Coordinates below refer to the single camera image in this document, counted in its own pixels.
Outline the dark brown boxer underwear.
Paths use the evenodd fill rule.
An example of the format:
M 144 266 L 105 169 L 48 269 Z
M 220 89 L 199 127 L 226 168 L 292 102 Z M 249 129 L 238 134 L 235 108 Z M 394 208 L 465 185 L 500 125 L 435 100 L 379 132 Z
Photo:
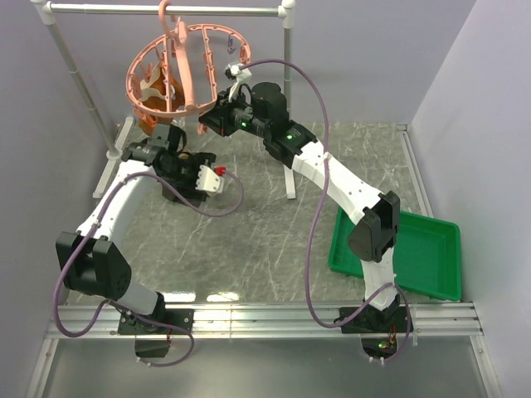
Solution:
M 194 183 L 171 184 L 171 188 L 177 191 L 183 198 L 189 201 L 193 206 L 200 206 L 207 199 L 207 194 L 196 189 Z M 162 196 L 170 202 L 184 204 L 183 200 L 173 193 L 165 184 L 162 185 Z

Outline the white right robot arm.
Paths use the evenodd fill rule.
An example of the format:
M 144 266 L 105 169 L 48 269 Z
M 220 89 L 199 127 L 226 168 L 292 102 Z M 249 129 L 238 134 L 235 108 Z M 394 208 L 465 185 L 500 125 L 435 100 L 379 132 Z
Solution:
M 347 243 L 362 264 L 365 299 L 361 308 L 337 320 L 339 326 L 358 333 L 394 332 L 397 323 L 408 320 L 398 312 L 401 297 L 393 268 L 400 219 L 395 192 L 366 184 L 292 120 L 275 83 L 257 84 L 249 95 L 224 90 L 199 121 L 222 137 L 242 130 L 261 138 L 268 154 L 308 178 L 348 215 L 353 230 Z

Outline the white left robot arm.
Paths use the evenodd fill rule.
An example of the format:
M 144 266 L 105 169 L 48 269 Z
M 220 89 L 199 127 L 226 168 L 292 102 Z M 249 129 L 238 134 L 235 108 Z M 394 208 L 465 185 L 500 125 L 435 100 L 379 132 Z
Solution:
M 120 246 L 139 205 L 156 184 L 167 200 L 200 211 L 201 202 L 222 191 L 216 160 L 214 153 L 188 151 L 186 132 L 174 124 L 160 124 L 152 135 L 124 148 L 114 180 L 97 207 L 75 231 L 56 239 L 61 272 L 52 313 L 63 335 L 82 337 L 95 321 L 77 332 L 67 329 L 59 314 L 62 289 L 100 297 L 103 305 L 122 313 L 126 325 L 142 333 L 186 333 L 167 310 L 163 294 L 134 281 Z

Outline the pink round clip hanger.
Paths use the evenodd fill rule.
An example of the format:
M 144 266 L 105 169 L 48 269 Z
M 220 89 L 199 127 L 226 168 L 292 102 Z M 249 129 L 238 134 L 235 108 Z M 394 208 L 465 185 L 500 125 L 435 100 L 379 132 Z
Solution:
M 186 24 L 181 17 L 168 14 L 170 5 L 169 1 L 159 3 L 158 19 L 163 28 L 163 35 L 151 41 L 133 59 L 125 77 L 125 94 L 133 106 L 133 111 L 138 109 L 152 116 L 173 117 L 175 120 L 191 114 L 202 114 L 208 111 L 217 100 L 217 73 L 210 45 L 212 33 L 225 33 L 229 40 L 236 40 L 239 43 L 238 46 L 229 46 L 230 52 L 236 54 L 237 63 L 246 65 L 251 62 L 251 47 L 242 34 L 230 27 L 211 23 Z M 193 35 L 201 39 L 204 50 L 206 80 L 211 93 L 211 98 L 206 102 L 197 100 L 195 93 L 192 67 L 188 56 L 188 39 Z M 149 64 L 155 66 L 157 63 L 160 63 L 167 76 L 166 111 L 144 107 L 134 94 L 132 86 L 134 75 L 137 75 L 140 80 L 144 79 L 148 73 Z M 169 75 L 173 75 L 182 86 L 185 100 L 184 105 L 174 112 L 171 109 Z

